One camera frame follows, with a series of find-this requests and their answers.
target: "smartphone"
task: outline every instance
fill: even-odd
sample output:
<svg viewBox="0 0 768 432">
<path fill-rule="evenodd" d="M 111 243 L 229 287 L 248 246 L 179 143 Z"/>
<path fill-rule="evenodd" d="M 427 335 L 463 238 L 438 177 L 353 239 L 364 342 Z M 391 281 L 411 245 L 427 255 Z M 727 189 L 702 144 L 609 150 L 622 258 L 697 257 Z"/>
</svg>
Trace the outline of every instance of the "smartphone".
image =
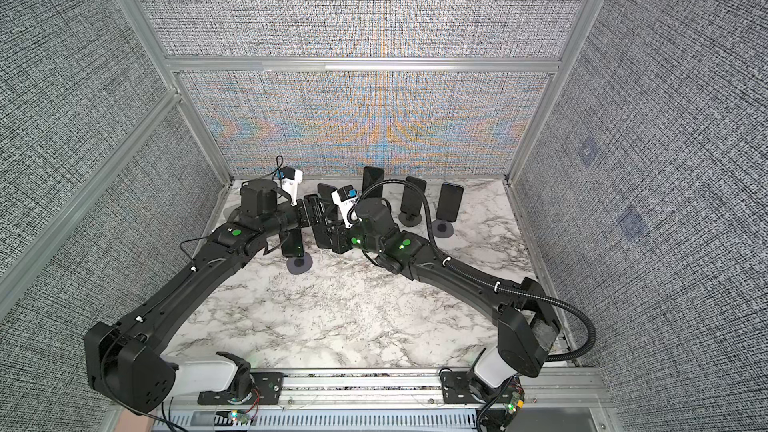
<svg viewBox="0 0 768 432">
<path fill-rule="evenodd" d="M 443 183 L 440 188 L 440 199 L 437 201 L 437 213 L 435 214 L 437 219 L 456 222 L 458 208 L 462 205 L 462 196 L 464 196 L 464 187 L 448 182 Z"/>
<path fill-rule="evenodd" d="M 366 190 L 373 184 L 380 182 L 384 180 L 384 169 L 379 167 L 369 167 L 365 166 L 362 169 L 362 193 L 365 193 Z M 376 187 L 376 189 L 372 190 L 371 193 L 367 197 L 381 197 L 383 192 L 383 187 Z"/>
<path fill-rule="evenodd" d="M 406 177 L 406 182 L 410 182 L 414 186 L 421 189 L 424 192 L 427 189 L 427 181 L 421 180 L 416 177 Z M 422 197 L 417 191 L 408 186 L 402 187 L 402 202 L 400 203 L 400 212 L 409 216 L 417 216 L 422 212 Z"/>
<path fill-rule="evenodd" d="M 304 256 L 304 242 L 301 239 L 301 229 L 292 228 L 288 232 L 281 232 L 277 235 L 283 245 L 280 247 L 283 252 L 283 257 L 303 257 Z"/>
<path fill-rule="evenodd" d="M 331 194 L 333 194 L 335 191 L 336 187 L 334 186 L 329 186 L 328 184 L 317 184 L 317 193 L 320 194 L 320 198 L 322 199 L 323 212 L 327 211 L 331 207 L 334 208 L 334 210 L 332 210 L 330 215 L 327 217 L 331 222 L 339 220 L 339 208 L 333 205 L 333 197 L 331 197 Z"/>
</svg>

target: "metal bracket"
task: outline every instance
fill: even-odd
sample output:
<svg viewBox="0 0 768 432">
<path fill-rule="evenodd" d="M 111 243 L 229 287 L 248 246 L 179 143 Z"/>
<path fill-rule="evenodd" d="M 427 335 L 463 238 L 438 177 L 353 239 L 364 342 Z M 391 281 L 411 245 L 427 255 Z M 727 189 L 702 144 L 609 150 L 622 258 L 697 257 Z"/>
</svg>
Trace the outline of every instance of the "metal bracket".
<svg viewBox="0 0 768 432">
<path fill-rule="evenodd" d="M 466 372 L 440 372 L 440 390 L 442 400 L 446 404 L 480 404 L 469 391 L 469 381 Z"/>
<path fill-rule="evenodd" d="M 259 405 L 277 405 L 280 401 L 280 392 L 283 391 L 283 374 L 281 372 L 251 372 L 254 378 L 254 387 L 259 391 Z M 242 404 L 230 404 L 227 392 L 200 392 L 197 397 L 198 405 L 229 405 L 243 407 L 253 405 L 256 396 L 245 400 Z"/>
</svg>

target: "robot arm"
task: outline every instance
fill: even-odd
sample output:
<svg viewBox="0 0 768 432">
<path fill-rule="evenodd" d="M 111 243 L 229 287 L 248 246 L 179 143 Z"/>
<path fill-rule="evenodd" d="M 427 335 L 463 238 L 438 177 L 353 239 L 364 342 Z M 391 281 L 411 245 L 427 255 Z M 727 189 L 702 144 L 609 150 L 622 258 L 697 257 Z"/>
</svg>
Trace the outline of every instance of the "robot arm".
<svg viewBox="0 0 768 432">
<path fill-rule="evenodd" d="M 546 297 L 536 281 L 525 279 L 518 284 L 455 259 L 440 258 L 427 238 L 400 231 L 380 198 L 358 202 L 352 187 L 342 191 L 344 197 L 333 198 L 338 206 L 344 205 L 346 219 L 326 224 L 332 206 L 318 195 L 305 196 L 293 205 L 296 192 L 285 193 L 270 180 L 245 184 L 240 207 L 207 237 L 191 262 L 115 324 L 98 322 L 86 333 L 91 387 L 139 413 L 153 410 L 167 397 L 206 390 L 222 392 L 232 404 L 247 400 L 253 389 L 247 361 L 225 352 L 191 360 L 160 354 L 208 295 L 266 248 L 268 237 L 302 227 L 327 234 L 324 239 L 336 253 L 352 248 L 378 253 L 376 264 L 409 280 L 434 285 L 489 317 L 498 326 L 498 345 L 468 372 L 477 397 L 494 397 L 513 374 L 538 375 L 561 325 L 551 303 L 539 300 Z M 290 201 L 277 205 L 278 194 Z M 527 321 L 520 310 L 533 312 L 533 319 Z"/>
</svg>

